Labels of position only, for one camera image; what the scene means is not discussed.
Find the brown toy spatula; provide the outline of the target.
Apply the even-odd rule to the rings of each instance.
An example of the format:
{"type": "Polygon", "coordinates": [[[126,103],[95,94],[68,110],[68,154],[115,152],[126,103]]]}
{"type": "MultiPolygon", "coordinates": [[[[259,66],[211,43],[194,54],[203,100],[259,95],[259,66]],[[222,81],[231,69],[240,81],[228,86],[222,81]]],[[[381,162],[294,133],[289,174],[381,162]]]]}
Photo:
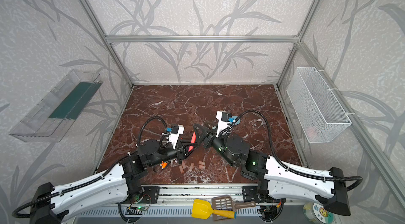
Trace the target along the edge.
{"type": "Polygon", "coordinates": [[[254,201],[250,202],[235,202],[231,196],[223,195],[219,197],[214,197],[211,199],[213,209],[216,210],[232,210],[236,211],[238,209],[244,208],[255,208],[256,203],[254,201]]]}

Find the aluminium cage frame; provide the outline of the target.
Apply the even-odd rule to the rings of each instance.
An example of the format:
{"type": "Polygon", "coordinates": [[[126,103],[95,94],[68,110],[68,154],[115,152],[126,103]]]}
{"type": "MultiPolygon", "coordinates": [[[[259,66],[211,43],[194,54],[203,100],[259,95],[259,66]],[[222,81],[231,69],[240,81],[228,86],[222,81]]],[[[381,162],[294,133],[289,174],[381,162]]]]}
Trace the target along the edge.
{"type": "MultiPolygon", "coordinates": [[[[111,38],[113,42],[151,42],[151,43],[169,43],[169,42],[203,42],[203,43],[218,43],[218,42],[251,42],[251,43],[293,43],[293,50],[289,55],[288,61],[286,62],[283,74],[286,74],[287,69],[290,67],[292,60],[297,52],[301,52],[307,63],[316,68],[320,72],[321,78],[326,82],[326,84],[334,89],[334,95],[338,102],[342,105],[343,109],[349,113],[354,110],[345,100],[343,94],[338,91],[337,86],[329,77],[327,72],[324,70],[323,66],[314,57],[314,54],[310,51],[307,44],[303,41],[311,22],[313,21],[316,12],[319,10],[322,0],[313,0],[309,12],[304,20],[303,27],[297,35],[293,36],[108,36],[102,29],[100,21],[92,9],[90,2],[88,0],[78,0],[81,4],[82,9],[89,18],[92,26],[95,28],[98,37],[100,38],[101,45],[107,50],[107,53],[113,62],[118,66],[121,73],[126,78],[127,84],[133,86],[133,82],[122,62],[118,58],[117,54],[113,50],[111,44],[108,40],[111,38]]],[[[384,179],[390,192],[394,195],[395,199],[398,201],[401,207],[405,206],[405,182],[398,173],[398,171],[393,167],[392,163],[389,161],[388,157],[383,153],[383,151],[378,147],[376,141],[372,138],[371,134],[367,131],[364,124],[361,122],[358,115],[355,115],[352,120],[351,129],[355,135],[357,141],[362,146],[364,153],[369,157],[370,161],[373,163],[375,168],[380,173],[381,177],[384,179]]]]}

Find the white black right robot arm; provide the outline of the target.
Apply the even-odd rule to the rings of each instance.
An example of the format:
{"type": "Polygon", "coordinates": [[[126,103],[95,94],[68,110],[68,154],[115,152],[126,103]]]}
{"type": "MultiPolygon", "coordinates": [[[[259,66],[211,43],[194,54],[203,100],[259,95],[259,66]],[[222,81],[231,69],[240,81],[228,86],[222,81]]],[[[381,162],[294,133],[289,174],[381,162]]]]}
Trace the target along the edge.
{"type": "Polygon", "coordinates": [[[223,138],[216,130],[194,124],[196,142],[204,148],[213,148],[230,166],[239,167],[243,177],[258,182],[257,194],[261,199],[298,199],[320,204],[325,210],[341,216],[350,216],[348,189],[343,171],[313,170],[286,162],[250,149],[240,136],[223,138]]]}

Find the pink highlighter pen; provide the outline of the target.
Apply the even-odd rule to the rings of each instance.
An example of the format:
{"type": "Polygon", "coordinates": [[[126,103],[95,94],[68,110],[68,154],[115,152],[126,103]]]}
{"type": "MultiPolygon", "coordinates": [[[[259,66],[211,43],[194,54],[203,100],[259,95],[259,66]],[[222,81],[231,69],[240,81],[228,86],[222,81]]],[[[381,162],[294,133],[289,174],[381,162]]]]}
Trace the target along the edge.
{"type": "Polygon", "coordinates": [[[196,142],[196,133],[194,132],[194,133],[193,133],[193,136],[192,136],[192,139],[191,139],[191,141],[190,141],[191,145],[190,145],[189,148],[188,148],[188,152],[190,152],[191,150],[193,150],[193,148],[194,148],[193,144],[194,144],[195,142],[196,142]]]}

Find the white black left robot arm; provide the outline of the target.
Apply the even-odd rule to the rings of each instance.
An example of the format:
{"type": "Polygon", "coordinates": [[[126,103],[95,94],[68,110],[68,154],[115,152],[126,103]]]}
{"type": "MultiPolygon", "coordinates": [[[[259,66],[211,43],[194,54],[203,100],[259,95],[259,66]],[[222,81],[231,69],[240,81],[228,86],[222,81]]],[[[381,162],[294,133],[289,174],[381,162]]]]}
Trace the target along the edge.
{"type": "Polygon", "coordinates": [[[159,141],[148,140],[137,151],[129,153],[107,170],[61,186],[40,186],[31,206],[30,223],[60,224],[83,212],[108,204],[136,202],[144,195],[141,179],[148,168],[164,162],[181,162],[191,154],[191,143],[178,142],[161,148],[159,141]]]}

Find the clear plastic wall tray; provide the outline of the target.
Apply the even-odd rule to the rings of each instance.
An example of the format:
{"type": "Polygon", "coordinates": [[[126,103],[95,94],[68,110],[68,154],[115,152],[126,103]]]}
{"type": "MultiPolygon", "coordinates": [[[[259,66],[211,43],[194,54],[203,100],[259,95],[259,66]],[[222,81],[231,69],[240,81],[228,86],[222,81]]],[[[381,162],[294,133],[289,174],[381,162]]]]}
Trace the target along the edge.
{"type": "Polygon", "coordinates": [[[9,135],[23,142],[60,142],[102,84],[99,73],[71,70],[9,135]]]}

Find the yellow toy shovel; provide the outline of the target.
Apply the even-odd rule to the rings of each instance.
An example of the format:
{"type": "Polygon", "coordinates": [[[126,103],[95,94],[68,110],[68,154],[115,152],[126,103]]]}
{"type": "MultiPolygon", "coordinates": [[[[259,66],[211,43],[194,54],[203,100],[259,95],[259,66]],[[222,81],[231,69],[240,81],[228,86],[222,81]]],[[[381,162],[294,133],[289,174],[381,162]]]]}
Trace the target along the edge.
{"type": "Polygon", "coordinates": [[[235,211],[213,209],[212,205],[208,201],[200,199],[194,200],[191,214],[193,218],[208,219],[212,214],[216,214],[225,218],[236,218],[235,211]]]}

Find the orange marker pen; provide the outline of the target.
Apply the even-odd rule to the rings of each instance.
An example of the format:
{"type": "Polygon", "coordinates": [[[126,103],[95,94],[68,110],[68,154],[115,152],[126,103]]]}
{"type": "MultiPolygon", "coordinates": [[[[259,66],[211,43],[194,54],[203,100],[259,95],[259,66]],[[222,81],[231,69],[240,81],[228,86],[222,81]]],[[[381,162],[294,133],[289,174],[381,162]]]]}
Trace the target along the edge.
{"type": "Polygon", "coordinates": [[[163,161],[162,161],[162,164],[160,165],[160,166],[161,166],[161,169],[165,169],[167,165],[168,165],[167,162],[163,162],[163,161]]]}

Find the light blue toy shovel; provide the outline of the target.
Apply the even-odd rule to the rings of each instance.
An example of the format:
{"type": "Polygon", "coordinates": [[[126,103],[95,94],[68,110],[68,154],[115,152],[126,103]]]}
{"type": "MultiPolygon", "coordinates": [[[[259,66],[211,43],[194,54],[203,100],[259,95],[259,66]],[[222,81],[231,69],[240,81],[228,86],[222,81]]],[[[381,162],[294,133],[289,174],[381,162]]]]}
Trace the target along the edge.
{"type": "Polygon", "coordinates": [[[240,123],[240,119],[238,119],[238,116],[232,116],[228,119],[228,123],[229,125],[238,125],[240,123]]]}

